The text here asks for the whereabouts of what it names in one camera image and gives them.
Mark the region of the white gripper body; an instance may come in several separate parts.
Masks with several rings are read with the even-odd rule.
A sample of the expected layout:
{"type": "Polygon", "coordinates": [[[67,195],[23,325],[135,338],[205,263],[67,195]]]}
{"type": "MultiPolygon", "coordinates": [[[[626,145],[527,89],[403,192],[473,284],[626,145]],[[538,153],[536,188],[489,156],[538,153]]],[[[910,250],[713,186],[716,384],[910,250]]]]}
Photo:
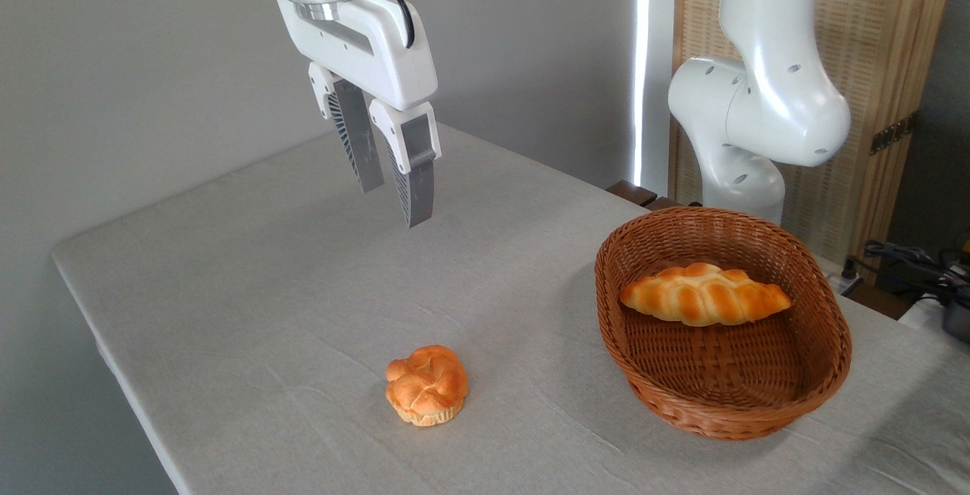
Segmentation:
{"type": "Polygon", "coordinates": [[[415,42],[393,0],[350,0],[336,5],[336,20],[308,20],[296,4],[277,0],[298,52],[398,111],[427,101],[437,87],[432,53],[415,8],[415,42]]]}

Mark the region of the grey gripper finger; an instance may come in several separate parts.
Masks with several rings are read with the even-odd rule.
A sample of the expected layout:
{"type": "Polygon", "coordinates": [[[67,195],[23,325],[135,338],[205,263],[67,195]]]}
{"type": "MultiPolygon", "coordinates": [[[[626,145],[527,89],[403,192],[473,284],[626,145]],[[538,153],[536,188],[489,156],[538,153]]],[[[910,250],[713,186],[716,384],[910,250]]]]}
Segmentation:
{"type": "Polygon", "coordinates": [[[441,145],[432,105],[423,102],[398,111],[371,100],[368,113],[384,136],[405,221],[415,227],[433,214],[433,163],[441,156],[441,145]]]}
{"type": "Polygon", "coordinates": [[[336,126],[361,191],[384,184],[364,92],[316,62],[308,64],[308,77],[320,114],[336,126]]]}

